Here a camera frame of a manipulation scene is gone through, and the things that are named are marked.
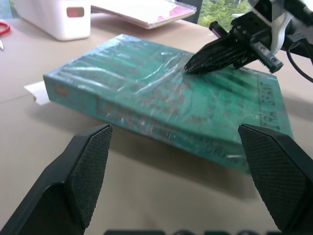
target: scissors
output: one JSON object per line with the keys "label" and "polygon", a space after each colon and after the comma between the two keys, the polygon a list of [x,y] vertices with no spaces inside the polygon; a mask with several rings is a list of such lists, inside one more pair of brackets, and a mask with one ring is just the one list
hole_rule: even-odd
{"label": "scissors", "polygon": [[[10,25],[4,23],[4,22],[0,22],[0,36],[8,33],[11,31],[11,27]],[[0,40],[0,50],[4,51],[4,46],[2,41]]]}

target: plastic wrap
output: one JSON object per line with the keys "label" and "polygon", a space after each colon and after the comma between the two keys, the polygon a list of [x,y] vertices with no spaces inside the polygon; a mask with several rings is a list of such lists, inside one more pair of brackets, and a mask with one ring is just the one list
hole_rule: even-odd
{"label": "plastic wrap", "polygon": [[192,55],[120,35],[44,79],[52,101],[248,172],[241,123],[292,136],[277,79],[232,68],[189,75]]}
{"label": "plastic wrap", "polygon": [[169,0],[93,0],[91,9],[117,15],[147,29],[184,19],[197,11],[194,6]]}

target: red handle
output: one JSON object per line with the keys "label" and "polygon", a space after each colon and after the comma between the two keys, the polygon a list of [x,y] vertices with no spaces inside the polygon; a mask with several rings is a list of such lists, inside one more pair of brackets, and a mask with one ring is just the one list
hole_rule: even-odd
{"label": "red handle", "polygon": [[10,25],[8,25],[6,23],[0,22],[0,26],[4,26],[4,30],[2,30],[2,31],[0,30],[0,36],[11,31]]}

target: pink item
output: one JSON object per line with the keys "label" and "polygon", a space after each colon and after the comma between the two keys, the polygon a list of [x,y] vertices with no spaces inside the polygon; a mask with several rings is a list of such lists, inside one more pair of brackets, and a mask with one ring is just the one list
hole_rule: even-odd
{"label": "pink item", "polygon": [[169,0],[93,0],[91,9],[116,15],[146,29],[184,19],[197,11],[194,6]]}

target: black cable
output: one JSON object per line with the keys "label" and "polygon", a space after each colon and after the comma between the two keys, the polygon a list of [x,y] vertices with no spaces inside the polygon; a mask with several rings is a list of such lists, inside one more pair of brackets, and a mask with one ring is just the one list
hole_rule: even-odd
{"label": "black cable", "polygon": [[[303,40],[300,41],[300,45],[303,46],[309,56],[309,58],[311,59],[311,62],[313,64],[313,49],[309,43],[309,41],[304,38]],[[309,80],[310,82],[313,83],[313,78],[311,78],[310,76],[308,76],[305,72],[303,72],[299,66],[295,63],[295,61],[293,60],[292,56],[291,56],[291,53],[290,53],[290,49],[287,50],[287,57],[291,63],[291,65],[294,67],[295,70],[297,70],[297,72],[299,74],[301,74],[304,78],[306,78],[307,80]]]}

